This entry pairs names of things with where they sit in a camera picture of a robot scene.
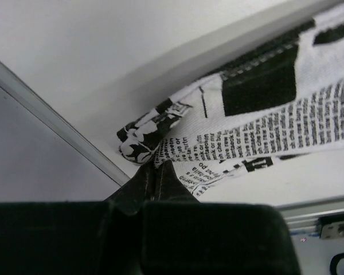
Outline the newspaper print trousers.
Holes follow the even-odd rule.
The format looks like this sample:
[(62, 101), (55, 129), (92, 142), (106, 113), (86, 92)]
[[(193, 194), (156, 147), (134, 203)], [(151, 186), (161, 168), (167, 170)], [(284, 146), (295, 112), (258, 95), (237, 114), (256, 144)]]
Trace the newspaper print trousers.
[(117, 132), (118, 151), (148, 164), (169, 193), (167, 162), (200, 197), (296, 156), (344, 148), (344, 3), (168, 97)]

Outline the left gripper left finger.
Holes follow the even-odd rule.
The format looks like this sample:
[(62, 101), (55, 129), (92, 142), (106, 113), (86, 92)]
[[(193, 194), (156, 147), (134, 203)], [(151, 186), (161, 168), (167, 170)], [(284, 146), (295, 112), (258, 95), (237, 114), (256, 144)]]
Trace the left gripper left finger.
[(155, 194), (156, 170), (152, 164), (139, 167), (136, 174), (105, 201), (112, 201), (125, 214), (136, 214), (144, 201), (150, 201)]

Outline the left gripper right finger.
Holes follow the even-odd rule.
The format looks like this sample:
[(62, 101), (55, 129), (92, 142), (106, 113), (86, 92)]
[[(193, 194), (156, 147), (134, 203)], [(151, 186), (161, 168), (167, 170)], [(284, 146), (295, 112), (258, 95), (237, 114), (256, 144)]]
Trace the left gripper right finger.
[(198, 200), (178, 179), (170, 160), (156, 169), (153, 200), (198, 203)]

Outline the aluminium rail frame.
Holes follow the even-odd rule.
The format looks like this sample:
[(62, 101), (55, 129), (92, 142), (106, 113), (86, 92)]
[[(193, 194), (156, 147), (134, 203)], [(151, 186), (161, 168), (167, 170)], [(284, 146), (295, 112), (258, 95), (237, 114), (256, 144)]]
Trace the aluminium rail frame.
[[(127, 213), (140, 204), (128, 182), (129, 177), (2, 62), (0, 88), (115, 181), (118, 190), (114, 197), (120, 200)], [(277, 209), (286, 220), (292, 235), (307, 235), (326, 240), (344, 239), (344, 197), (279, 206)]]

